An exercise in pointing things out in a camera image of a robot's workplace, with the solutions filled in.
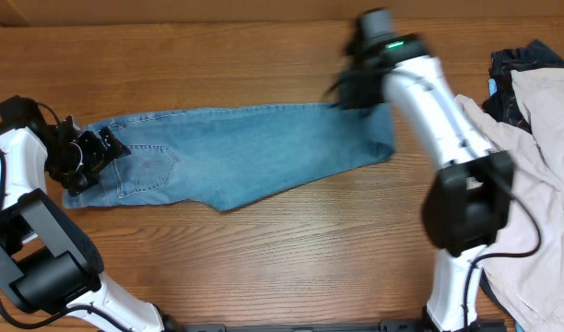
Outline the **light blue denim jeans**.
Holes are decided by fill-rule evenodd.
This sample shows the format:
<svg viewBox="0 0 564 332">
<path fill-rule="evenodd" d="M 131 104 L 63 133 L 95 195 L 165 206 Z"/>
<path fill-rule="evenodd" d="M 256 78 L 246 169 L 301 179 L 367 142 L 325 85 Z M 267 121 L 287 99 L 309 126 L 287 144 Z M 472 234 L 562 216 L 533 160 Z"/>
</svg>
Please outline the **light blue denim jeans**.
<svg viewBox="0 0 564 332">
<path fill-rule="evenodd" d="M 218 211 L 321 178 L 384 162 L 394 153 L 391 109 L 327 103 L 263 104 L 138 113 L 108 127 L 131 151 L 66 208 L 195 201 Z"/>
</svg>

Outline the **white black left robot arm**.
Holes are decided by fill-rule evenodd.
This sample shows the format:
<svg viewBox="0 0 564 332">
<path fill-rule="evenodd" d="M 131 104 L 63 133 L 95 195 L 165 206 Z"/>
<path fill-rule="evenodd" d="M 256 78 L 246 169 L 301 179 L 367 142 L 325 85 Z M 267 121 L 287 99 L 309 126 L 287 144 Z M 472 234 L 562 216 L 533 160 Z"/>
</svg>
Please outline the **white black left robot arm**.
<svg viewBox="0 0 564 332">
<path fill-rule="evenodd" d="M 46 191 L 47 177 L 71 195 L 129 154 L 107 127 L 84 131 L 72 117 L 48 124 L 44 104 L 20 96 L 0 102 L 0 315 L 36 329 L 65 316 L 101 331 L 180 331 L 104 271 L 99 250 Z"/>
</svg>

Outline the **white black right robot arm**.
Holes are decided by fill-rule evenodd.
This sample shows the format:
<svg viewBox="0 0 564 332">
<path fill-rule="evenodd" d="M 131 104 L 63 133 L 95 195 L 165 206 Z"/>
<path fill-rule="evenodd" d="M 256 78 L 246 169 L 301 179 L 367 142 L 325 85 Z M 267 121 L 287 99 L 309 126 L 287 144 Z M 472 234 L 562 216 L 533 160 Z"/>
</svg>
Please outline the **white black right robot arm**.
<svg viewBox="0 0 564 332">
<path fill-rule="evenodd" d="M 382 320 L 381 331 L 503 331 L 482 320 L 476 296 L 488 252 L 507 224 L 510 199 L 492 180 L 513 179 L 514 166 L 470 122 L 455 100 L 441 61 L 421 36 L 399 35 L 387 8 L 358 16 L 345 53 L 350 65 L 335 87 L 343 106 L 398 107 L 435 169 L 421 220 L 436 248 L 432 291 L 418 319 Z"/>
</svg>

